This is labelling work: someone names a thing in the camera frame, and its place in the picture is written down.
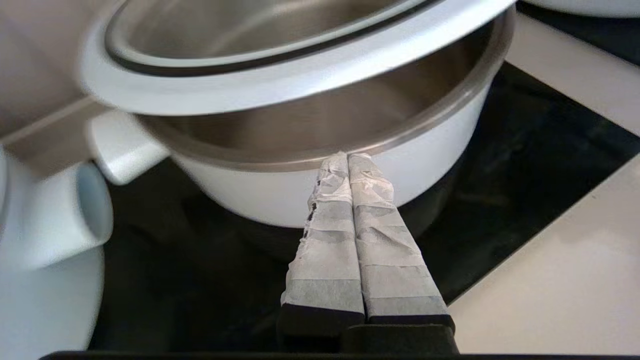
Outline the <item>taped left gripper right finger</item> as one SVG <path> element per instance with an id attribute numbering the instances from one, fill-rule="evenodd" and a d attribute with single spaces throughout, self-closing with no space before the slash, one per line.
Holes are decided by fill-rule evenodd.
<path id="1" fill-rule="evenodd" d="M 369 155 L 349 156 L 355 244 L 366 321 L 375 325 L 455 323 L 422 252 L 394 205 L 394 188 Z"/>

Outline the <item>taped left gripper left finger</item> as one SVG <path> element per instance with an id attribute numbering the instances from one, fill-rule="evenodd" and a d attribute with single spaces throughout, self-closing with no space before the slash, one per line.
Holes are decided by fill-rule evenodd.
<path id="1" fill-rule="evenodd" d="M 308 210 L 286 272 L 278 340 L 286 351 L 338 351 L 343 333 L 366 320 L 345 153 L 320 165 Z"/>

